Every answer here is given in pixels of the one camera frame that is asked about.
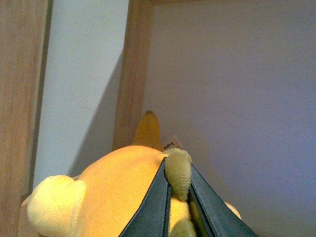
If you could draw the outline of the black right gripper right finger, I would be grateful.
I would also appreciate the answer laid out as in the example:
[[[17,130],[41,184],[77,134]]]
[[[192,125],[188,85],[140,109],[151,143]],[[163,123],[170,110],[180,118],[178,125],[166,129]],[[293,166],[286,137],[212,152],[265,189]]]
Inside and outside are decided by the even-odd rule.
[[[198,237],[256,237],[234,214],[194,166],[189,189],[189,209]]]

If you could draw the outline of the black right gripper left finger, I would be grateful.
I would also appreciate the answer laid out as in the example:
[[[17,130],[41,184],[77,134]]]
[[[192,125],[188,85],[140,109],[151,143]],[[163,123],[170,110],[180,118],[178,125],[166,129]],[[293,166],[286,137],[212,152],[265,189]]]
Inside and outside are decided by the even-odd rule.
[[[165,176],[165,160],[121,237],[166,237],[169,231],[171,186]]]

